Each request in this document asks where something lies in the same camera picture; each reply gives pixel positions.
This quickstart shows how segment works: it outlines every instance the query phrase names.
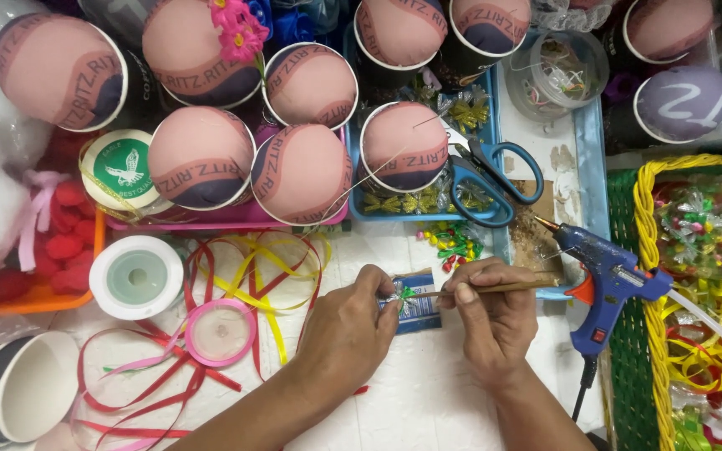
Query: wooden skewer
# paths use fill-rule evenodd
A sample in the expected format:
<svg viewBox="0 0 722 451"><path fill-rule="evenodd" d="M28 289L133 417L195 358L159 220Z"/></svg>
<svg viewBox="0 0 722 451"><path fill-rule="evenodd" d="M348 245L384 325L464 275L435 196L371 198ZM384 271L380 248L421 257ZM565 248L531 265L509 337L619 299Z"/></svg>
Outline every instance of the wooden skewer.
<svg viewBox="0 0 722 451"><path fill-rule="evenodd" d="M535 282L517 282L509 283L508 285L498 286L480 286L473 289L478 293L501 293L504 291L516 291L516 290L530 290L531 288L550 288L552 286L559 286L557 279L553 280L537 280ZM452 291L434 291L432 293L419 293L407 296L404 299L412 298L432 298L434 296L453 296Z"/></svg>

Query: eagle logo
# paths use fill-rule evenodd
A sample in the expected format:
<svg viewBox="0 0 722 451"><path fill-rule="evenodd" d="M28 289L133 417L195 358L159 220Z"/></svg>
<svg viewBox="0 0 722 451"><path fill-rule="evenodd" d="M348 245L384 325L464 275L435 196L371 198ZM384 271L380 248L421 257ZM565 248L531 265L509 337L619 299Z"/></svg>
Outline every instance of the eagle logo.
<svg viewBox="0 0 722 451"><path fill-rule="evenodd" d="M111 168L110 166L105 166L105 170L108 174L118 177L119 178L119 185L120 186L133 186L136 181L141 180L141 178L144 177L143 172L136 172L135 169L138 168L138 159L140 157L138 156L138 151L135 149L132 149L132 152L130 152L130 155L127 155L127 159L125 160L125 164L127 165L127 170L123 171L121 169Z"/></svg>

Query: pink tray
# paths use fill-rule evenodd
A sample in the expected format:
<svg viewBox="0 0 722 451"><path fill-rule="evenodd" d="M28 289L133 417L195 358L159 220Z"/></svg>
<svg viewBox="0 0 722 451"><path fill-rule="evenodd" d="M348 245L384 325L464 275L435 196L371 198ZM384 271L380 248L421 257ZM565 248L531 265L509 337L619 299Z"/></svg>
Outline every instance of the pink tray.
<svg viewBox="0 0 722 451"><path fill-rule="evenodd" d="M344 127L339 128L336 134L344 143ZM323 224L338 224L346 217L347 210L347 203L345 203L344 207L338 210L338 213L333 218L324 221ZM125 231L126 229L135 231L211 231L290 227L288 224L274 220L270 215L266 214L254 199L238 207L224 207L211 211L189 210L189 212L196 215L196 220L185 224L139 224L134 226L111 216L108 216L106 221L108 227L117 231Z"/></svg>

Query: hot glue gun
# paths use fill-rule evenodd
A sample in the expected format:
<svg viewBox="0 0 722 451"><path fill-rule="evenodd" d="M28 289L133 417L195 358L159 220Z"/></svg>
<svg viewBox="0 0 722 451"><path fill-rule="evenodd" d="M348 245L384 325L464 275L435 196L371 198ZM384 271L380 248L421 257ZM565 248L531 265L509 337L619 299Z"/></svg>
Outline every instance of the hot glue gun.
<svg viewBox="0 0 722 451"><path fill-rule="evenodd" d="M535 218L553 234L559 249L580 261L587 272L581 285L565 292L591 305L584 323L570 333L573 347L584 357L581 391L573 412L576 421L584 393L595 380L597 355L607 346L627 299L656 301L669 292L673 278L658 268L638 269L636 255L581 227Z"/></svg>

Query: glue gun nozzle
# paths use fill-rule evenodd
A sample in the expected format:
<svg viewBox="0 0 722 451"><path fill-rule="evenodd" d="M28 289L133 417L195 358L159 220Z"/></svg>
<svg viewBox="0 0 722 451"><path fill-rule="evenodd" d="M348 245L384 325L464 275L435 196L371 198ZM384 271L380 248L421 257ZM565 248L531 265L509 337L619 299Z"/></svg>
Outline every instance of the glue gun nozzle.
<svg viewBox="0 0 722 451"><path fill-rule="evenodd" d="M559 225L555 222L551 222L547 219L539 218L538 216L534 216L534 219L538 220L540 224L545 226L545 228L550 231L551 233L556 233L556 231L559 230Z"/></svg>

